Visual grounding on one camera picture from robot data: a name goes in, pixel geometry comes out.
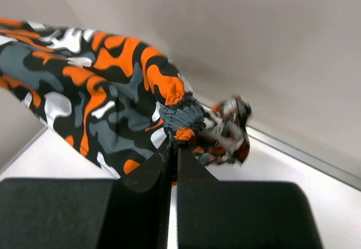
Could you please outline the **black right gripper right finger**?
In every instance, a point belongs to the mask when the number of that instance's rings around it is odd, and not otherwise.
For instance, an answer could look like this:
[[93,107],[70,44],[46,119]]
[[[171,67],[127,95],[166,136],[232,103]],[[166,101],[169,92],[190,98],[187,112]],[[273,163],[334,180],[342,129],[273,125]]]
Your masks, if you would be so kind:
[[292,182],[220,181],[178,150],[179,248],[322,248],[306,195]]

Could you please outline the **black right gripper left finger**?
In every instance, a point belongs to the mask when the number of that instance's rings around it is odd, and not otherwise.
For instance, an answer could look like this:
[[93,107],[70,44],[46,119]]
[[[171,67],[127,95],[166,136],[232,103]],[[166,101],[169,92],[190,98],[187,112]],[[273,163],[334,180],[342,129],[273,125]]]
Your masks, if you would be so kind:
[[2,248],[167,248],[167,145],[119,180],[18,172],[1,181]]

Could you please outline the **orange camouflage shorts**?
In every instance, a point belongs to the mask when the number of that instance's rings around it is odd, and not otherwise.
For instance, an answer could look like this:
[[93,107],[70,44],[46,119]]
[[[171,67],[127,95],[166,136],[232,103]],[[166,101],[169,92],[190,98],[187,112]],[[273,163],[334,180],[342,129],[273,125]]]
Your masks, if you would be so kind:
[[162,145],[189,145],[203,166],[250,151],[243,97],[207,110],[168,57],[134,37],[3,18],[1,87],[115,178]]

